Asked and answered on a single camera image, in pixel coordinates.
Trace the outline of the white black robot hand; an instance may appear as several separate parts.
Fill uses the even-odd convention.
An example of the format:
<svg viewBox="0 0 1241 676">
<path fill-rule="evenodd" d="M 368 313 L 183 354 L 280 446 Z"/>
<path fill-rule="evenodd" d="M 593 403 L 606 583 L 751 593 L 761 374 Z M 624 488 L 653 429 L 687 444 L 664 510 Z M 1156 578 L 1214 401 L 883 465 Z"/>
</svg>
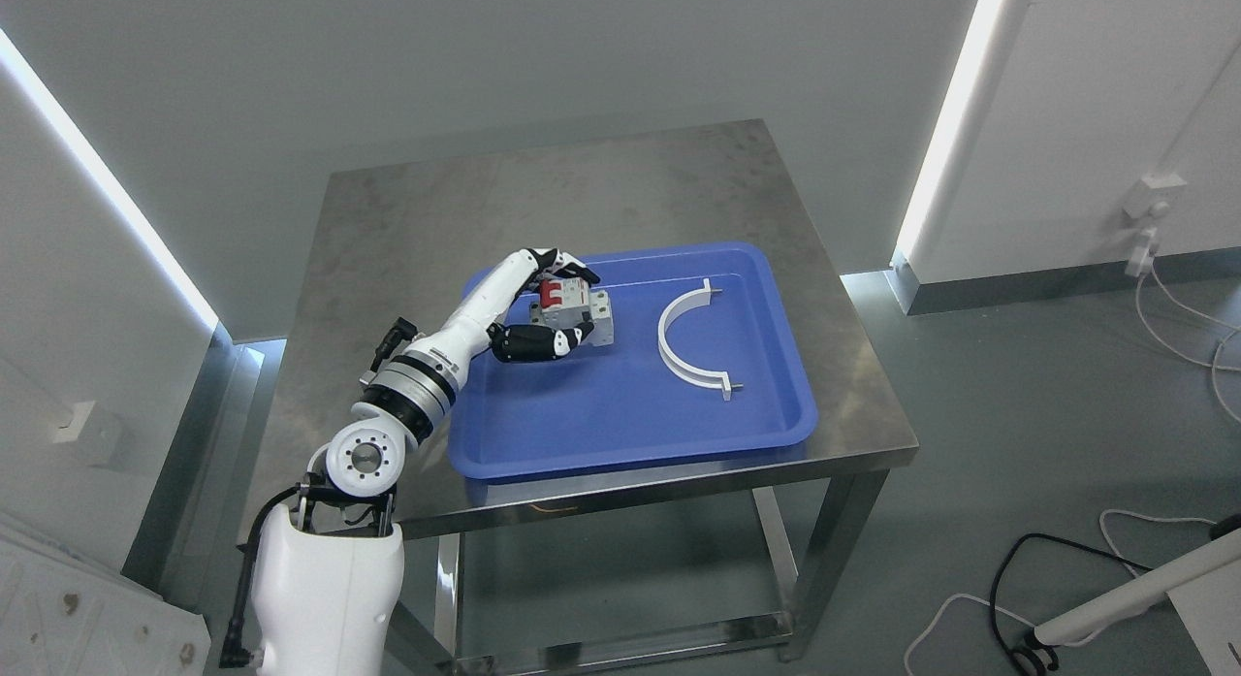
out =
<svg viewBox="0 0 1241 676">
<path fill-rule="evenodd" d="M 460 380 L 467 380 L 472 358 L 486 350 L 503 363 L 539 363 L 567 357 L 585 344 L 593 324 L 577 322 L 567 330 L 553 330 L 540 324 L 505 326 L 500 322 L 522 291 L 536 290 L 541 282 L 551 278 L 580 278 L 588 284 L 601 282 L 598 274 L 572 253 L 555 247 L 519 248 L 493 265 L 437 332 L 416 339 L 403 349 L 403 357 L 429 355 Z"/>
</svg>

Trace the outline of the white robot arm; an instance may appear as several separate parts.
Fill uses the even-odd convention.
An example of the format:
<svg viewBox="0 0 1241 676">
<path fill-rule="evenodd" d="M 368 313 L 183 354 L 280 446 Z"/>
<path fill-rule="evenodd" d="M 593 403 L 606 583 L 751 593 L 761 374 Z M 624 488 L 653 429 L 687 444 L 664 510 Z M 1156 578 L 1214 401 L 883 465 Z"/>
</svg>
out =
<svg viewBox="0 0 1241 676">
<path fill-rule="evenodd" d="M 450 411 L 488 345 L 478 318 L 453 315 L 426 337 L 393 324 L 355 420 L 314 451 L 302 481 L 261 505 L 244 535 L 221 669 L 380 672 L 405 571 L 395 487 L 408 451 Z"/>
</svg>

